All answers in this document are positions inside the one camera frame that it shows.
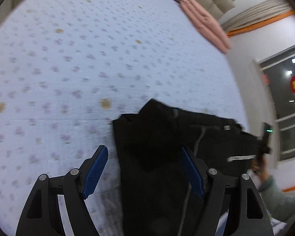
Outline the grey-green right sleeve forearm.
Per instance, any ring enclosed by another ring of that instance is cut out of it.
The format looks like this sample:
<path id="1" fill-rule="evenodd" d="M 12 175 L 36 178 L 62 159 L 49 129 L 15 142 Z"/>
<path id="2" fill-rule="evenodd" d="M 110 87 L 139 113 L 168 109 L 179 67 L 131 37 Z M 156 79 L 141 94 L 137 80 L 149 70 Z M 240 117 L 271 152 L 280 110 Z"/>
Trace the grey-green right sleeve forearm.
<path id="1" fill-rule="evenodd" d="M 295 221 L 295 196 L 279 189 L 272 176 L 261 184 L 259 192 L 267 211 L 274 219 L 284 223 Z"/>

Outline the person's right hand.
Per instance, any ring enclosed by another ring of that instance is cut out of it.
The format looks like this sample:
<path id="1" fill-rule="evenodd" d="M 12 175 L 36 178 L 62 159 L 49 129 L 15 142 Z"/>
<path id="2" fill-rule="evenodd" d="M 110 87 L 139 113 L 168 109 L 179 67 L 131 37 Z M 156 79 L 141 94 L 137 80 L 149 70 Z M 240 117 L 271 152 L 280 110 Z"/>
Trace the person's right hand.
<path id="1" fill-rule="evenodd" d="M 251 169 L 258 176 L 262 184 L 270 178 L 265 157 L 262 157 L 261 160 L 253 159 Z"/>

